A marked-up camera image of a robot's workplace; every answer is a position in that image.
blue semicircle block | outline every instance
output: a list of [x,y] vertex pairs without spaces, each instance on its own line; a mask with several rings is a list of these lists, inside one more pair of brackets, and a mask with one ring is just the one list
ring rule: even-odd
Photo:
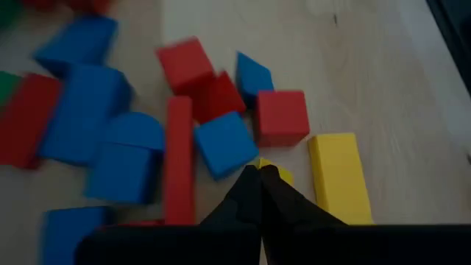
[[151,116],[131,112],[121,114],[108,124],[104,142],[163,151],[165,133]]

toy block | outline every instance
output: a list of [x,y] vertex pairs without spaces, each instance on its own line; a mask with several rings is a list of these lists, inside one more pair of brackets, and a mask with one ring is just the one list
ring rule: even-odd
[[20,81],[21,77],[0,71],[0,109],[8,103]]
[[125,113],[116,117],[105,129],[85,195],[116,202],[152,202],[164,146],[163,128],[151,116]]
[[270,70],[241,52],[237,54],[235,82],[249,109],[255,108],[258,92],[274,89]]
[[105,125],[129,110],[131,88],[115,69],[75,65],[40,148],[42,158],[87,166]]
[[39,11],[51,11],[57,6],[59,0],[21,0],[21,2]]
[[280,178],[284,180],[286,183],[288,183],[291,187],[293,186],[293,175],[291,174],[291,172],[289,172],[288,170],[286,170],[285,168],[281,166],[275,165],[270,160],[267,160],[265,158],[260,158],[260,160],[258,161],[257,169],[261,169],[264,166],[269,166],[269,165],[276,166],[278,169],[278,174],[280,175]]
[[23,9],[18,0],[0,1],[0,29],[11,25]]
[[349,225],[373,224],[355,135],[318,135],[308,147],[317,205]]
[[104,14],[110,7],[111,0],[65,0],[65,3],[76,12]]
[[175,96],[167,108],[163,201],[166,225],[194,225],[194,151],[191,99]]
[[76,63],[100,66],[106,59],[116,27],[117,23],[109,18],[80,17],[39,49],[35,60],[58,78],[65,77]]
[[293,146],[309,134],[302,91],[261,91],[257,102],[255,134],[259,147]]
[[196,37],[158,49],[157,57],[175,95],[197,93],[215,77],[213,66]]
[[193,99],[194,118],[200,124],[231,111],[243,113],[246,110],[241,95],[226,71],[223,71],[208,87],[201,89],[191,98]]
[[0,116],[0,164],[39,166],[36,152],[62,94],[59,80],[28,74]]
[[42,229],[43,265],[74,265],[77,245],[95,229],[112,221],[108,207],[73,208],[45,213]]
[[257,157],[258,149],[237,112],[220,116],[194,130],[195,141],[215,180]]

wooden surface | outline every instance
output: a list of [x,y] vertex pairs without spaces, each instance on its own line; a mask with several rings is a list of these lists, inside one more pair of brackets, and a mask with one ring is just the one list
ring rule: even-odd
[[[240,50],[272,70],[276,89],[304,90],[312,135],[356,133],[376,223],[471,221],[470,97],[424,0],[121,0],[110,16],[120,33],[109,65],[134,87],[135,110],[166,122],[154,48],[196,35],[217,69],[233,73]],[[44,74],[29,55],[70,19],[24,13],[0,34],[0,70]],[[305,142],[261,154],[314,201]],[[42,212],[103,204],[82,197],[85,173],[54,161],[0,168],[2,261],[35,263]],[[239,173],[215,183],[198,157],[198,220]],[[160,203],[118,207],[122,222],[161,216]]]

blue block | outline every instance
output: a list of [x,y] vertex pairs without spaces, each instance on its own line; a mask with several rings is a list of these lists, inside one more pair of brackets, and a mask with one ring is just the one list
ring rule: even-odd
[[143,113],[125,113],[107,126],[105,141],[114,144],[139,146],[153,150],[165,149],[161,125]]
[[125,113],[105,130],[85,195],[116,202],[150,203],[165,147],[161,125],[143,113]]
[[265,66],[239,52],[235,79],[248,108],[255,107],[259,91],[273,91],[272,74]]
[[107,207],[49,211],[42,230],[42,265],[74,265],[77,245],[96,228],[110,224]]
[[75,65],[49,124],[39,155],[87,166],[105,125],[129,110],[131,88],[124,75],[101,66]]
[[258,149],[242,118],[231,112],[194,130],[194,137],[215,180],[257,157]]
[[58,78],[75,63],[102,65],[116,28],[116,21],[109,18],[80,17],[40,48],[34,58]]

red block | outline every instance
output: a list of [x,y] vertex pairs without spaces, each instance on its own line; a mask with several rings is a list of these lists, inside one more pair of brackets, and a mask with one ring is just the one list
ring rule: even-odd
[[256,124],[259,147],[293,146],[308,134],[308,111],[302,91],[259,92]]
[[40,11],[50,11],[56,7],[59,0],[21,0],[27,7],[33,7]]
[[193,99],[193,117],[200,124],[231,111],[243,113],[246,110],[244,100],[226,71],[191,98]]
[[214,79],[214,70],[196,37],[160,48],[157,56],[175,95],[190,96]]
[[111,0],[64,0],[76,12],[104,14],[110,7]]
[[0,116],[0,164],[39,166],[36,152],[62,93],[59,80],[29,74]]
[[191,99],[176,96],[167,109],[163,201],[166,225],[194,225],[194,154]]

